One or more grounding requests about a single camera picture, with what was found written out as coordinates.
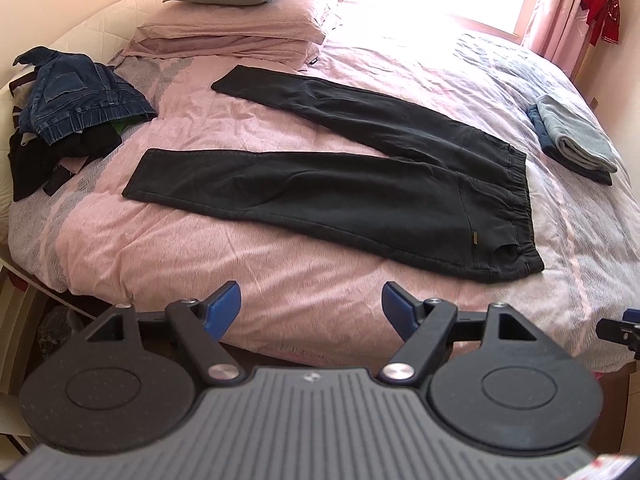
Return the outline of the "black trousers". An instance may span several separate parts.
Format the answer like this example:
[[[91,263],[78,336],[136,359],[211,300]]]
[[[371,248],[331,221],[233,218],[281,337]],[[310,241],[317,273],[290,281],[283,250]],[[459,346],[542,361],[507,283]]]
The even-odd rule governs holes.
[[[262,222],[464,280],[510,282],[544,270],[526,157],[511,144],[321,78],[240,65],[213,89],[326,127],[370,154],[151,148],[126,198]]]

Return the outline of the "pink and grey quilt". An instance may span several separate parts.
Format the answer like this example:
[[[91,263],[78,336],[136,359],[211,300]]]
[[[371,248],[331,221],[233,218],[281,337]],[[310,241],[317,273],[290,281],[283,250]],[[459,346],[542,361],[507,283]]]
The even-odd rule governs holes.
[[[512,304],[598,373],[631,361],[601,318],[639,300],[639,206],[542,151],[527,109],[588,104],[511,41],[335,15],[335,0],[163,4],[108,63],[34,47],[9,118],[12,260],[57,292],[160,311],[226,281],[224,339],[380,367],[386,282],[463,310]]]

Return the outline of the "folded grey garment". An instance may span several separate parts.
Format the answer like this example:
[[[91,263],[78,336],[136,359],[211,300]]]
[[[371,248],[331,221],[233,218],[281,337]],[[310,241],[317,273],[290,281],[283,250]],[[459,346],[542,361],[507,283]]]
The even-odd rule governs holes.
[[[588,169],[616,173],[612,148],[599,127],[552,96],[538,98],[536,107],[550,138],[565,157]]]

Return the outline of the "folded navy garment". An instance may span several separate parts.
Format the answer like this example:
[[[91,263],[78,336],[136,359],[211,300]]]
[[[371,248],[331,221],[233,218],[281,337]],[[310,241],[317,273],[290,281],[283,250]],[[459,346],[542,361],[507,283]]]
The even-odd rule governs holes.
[[[609,172],[601,169],[588,169],[580,166],[576,164],[576,162],[572,162],[571,160],[569,160],[560,152],[560,150],[555,146],[554,142],[550,138],[547,128],[542,121],[536,105],[527,107],[526,115],[534,127],[540,147],[545,155],[547,155],[549,158],[551,158],[564,168],[570,170],[571,172],[574,172],[574,174],[579,174],[581,177],[587,178],[602,185],[612,185],[612,178]]]

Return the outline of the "black clothes pile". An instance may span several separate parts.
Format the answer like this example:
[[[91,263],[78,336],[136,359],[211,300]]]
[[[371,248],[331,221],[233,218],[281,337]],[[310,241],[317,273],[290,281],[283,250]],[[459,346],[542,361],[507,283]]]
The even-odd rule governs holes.
[[[103,158],[122,143],[125,119],[85,128],[49,145],[35,133],[15,131],[10,137],[9,163],[13,200],[18,202],[40,188],[53,195],[90,162]]]

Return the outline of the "blue denim jeans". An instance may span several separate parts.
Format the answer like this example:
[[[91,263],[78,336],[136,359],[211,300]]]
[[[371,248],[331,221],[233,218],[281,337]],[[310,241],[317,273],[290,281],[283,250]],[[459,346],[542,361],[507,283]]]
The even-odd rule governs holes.
[[[88,55],[34,47],[13,63],[31,65],[36,74],[17,129],[49,145],[107,122],[157,116],[140,91]]]

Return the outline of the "pink curtain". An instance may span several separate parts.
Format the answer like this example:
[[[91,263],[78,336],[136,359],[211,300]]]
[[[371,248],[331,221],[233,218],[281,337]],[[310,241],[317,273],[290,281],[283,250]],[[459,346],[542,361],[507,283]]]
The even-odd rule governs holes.
[[[582,0],[525,0],[533,5],[521,45],[570,76],[588,44],[589,26]]]

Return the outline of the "pink pillow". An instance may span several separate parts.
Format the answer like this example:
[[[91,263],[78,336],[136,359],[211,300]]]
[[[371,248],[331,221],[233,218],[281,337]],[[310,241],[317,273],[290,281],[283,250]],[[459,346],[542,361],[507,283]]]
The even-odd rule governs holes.
[[[221,55],[300,70],[318,58],[339,24],[337,0],[272,0],[259,6],[168,2],[137,28],[122,54]]]

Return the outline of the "red hanging ornament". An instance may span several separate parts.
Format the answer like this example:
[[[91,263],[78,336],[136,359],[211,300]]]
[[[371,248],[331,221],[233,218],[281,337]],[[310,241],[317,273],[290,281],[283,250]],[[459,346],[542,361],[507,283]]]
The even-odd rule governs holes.
[[[589,43],[595,47],[599,40],[617,44],[620,40],[620,0],[582,0],[587,12],[587,25],[591,35]]]

